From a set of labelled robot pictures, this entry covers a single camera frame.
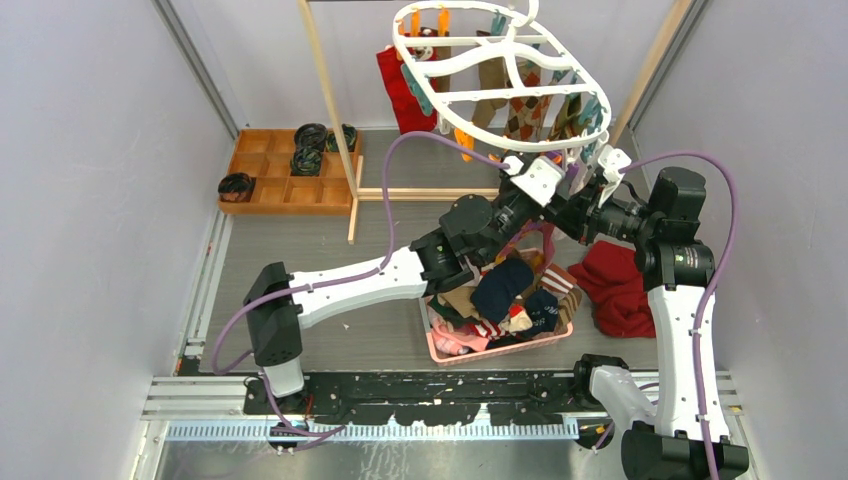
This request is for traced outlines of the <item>maroon purple orange striped sock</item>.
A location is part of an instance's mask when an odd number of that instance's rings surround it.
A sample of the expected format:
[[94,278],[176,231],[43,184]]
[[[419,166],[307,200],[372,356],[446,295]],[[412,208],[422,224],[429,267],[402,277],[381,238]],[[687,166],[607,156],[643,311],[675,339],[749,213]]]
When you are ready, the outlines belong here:
[[568,157],[563,152],[549,151],[545,153],[545,156],[564,172],[564,177],[557,186],[557,193],[564,197],[570,196],[572,184],[580,172],[582,162]]

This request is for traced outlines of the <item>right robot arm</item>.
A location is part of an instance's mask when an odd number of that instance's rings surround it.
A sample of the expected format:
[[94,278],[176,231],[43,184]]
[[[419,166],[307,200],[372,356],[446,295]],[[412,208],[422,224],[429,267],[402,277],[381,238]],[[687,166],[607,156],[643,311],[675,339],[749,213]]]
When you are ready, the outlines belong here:
[[584,355],[570,385],[577,406],[609,414],[629,479],[737,479],[750,467],[718,395],[711,315],[719,263],[696,238],[705,186],[702,175],[668,167],[646,204],[626,205],[611,198],[611,175],[598,171],[546,208],[582,244],[602,234],[635,247],[656,331],[658,397],[650,400],[618,357]]

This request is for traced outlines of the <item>white plastic clip hanger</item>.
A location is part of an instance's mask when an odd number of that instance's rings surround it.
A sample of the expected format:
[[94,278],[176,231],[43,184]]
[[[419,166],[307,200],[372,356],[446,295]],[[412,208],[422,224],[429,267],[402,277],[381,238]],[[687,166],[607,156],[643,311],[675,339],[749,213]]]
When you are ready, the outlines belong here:
[[466,147],[588,160],[609,141],[607,94],[540,20],[489,1],[416,1],[393,17],[402,84]]

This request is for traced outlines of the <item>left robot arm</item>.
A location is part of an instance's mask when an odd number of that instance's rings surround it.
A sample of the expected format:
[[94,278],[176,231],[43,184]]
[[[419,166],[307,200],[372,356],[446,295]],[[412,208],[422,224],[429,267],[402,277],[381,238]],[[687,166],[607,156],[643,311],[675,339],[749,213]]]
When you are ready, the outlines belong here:
[[448,292],[471,281],[551,201],[553,181],[528,174],[502,182],[497,197],[458,198],[438,227],[384,257],[333,270],[290,273],[263,268],[244,298],[254,361],[280,412],[307,398],[301,332],[351,310]]

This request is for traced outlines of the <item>maroon orange heel sock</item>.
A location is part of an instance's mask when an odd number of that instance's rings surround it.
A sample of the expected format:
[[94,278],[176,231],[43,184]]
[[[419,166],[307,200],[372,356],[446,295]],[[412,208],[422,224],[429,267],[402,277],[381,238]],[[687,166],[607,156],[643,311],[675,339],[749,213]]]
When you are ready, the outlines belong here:
[[541,274],[555,257],[554,230],[554,226],[547,222],[527,222],[495,256],[494,264],[519,258],[536,274]]

